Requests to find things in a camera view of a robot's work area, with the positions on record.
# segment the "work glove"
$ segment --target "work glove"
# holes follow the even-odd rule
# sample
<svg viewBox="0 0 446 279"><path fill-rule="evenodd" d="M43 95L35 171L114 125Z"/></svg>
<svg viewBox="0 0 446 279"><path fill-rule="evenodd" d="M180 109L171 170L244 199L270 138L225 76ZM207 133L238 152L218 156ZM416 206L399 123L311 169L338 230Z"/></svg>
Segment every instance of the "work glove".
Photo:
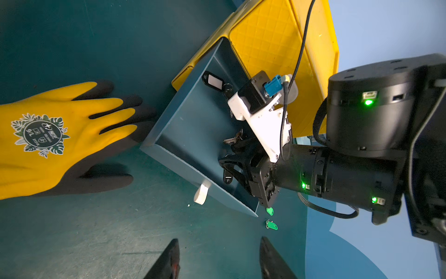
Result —
<svg viewBox="0 0 446 279"><path fill-rule="evenodd" d="M156 111L136 95L100 99L112 90L86 82L0 105L0 199L129 185L131 175L96 164L143 141Z"/></svg>

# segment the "white plastic block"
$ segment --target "white plastic block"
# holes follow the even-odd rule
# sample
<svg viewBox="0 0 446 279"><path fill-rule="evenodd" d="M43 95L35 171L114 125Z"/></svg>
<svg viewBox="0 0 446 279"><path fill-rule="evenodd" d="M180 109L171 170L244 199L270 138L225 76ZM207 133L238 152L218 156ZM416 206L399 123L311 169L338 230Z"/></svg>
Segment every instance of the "white plastic block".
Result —
<svg viewBox="0 0 446 279"><path fill-rule="evenodd" d="M203 184L201 184L200 187L198 187L197 192L195 193L194 202L198 204L203 204L206 201L207 190L208 188Z"/></svg>

